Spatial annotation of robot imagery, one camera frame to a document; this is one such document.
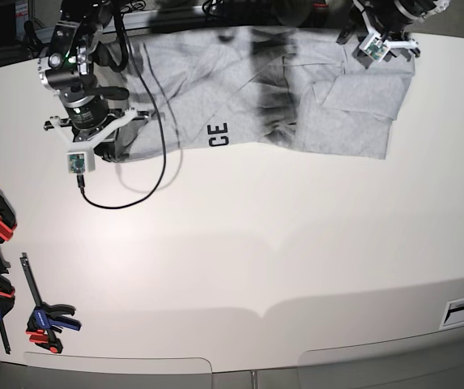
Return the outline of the left arm black robot arm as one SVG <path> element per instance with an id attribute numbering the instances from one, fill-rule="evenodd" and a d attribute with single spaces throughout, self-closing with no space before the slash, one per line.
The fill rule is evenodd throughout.
<path id="1" fill-rule="evenodd" d="M 370 60 L 381 62 L 399 50 L 419 57 L 419 44 L 407 35 L 407 26 L 446 11 L 449 4 L 432 0 L 354 1 L 349 23 L 339 33 L 337 43 L 345 45 L 357 30 L 363 29 L 358 50 Z"/>

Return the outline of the right arm black robot arm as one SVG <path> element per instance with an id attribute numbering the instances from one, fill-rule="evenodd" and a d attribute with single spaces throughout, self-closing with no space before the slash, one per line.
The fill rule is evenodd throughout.
<path id="1" fill-rule="evenodd" d="M 122 10 L 130 1 L 63 1 L 61 16 L 38 72 L 45 88 L 57 93 L 66 118 L 55 122 L 70 128 L 72 142 L 98 135 L 124 116 L 130 91 L 103 86 L 95 74 L 100 66 L 121 75 L 130 60 Z"/>

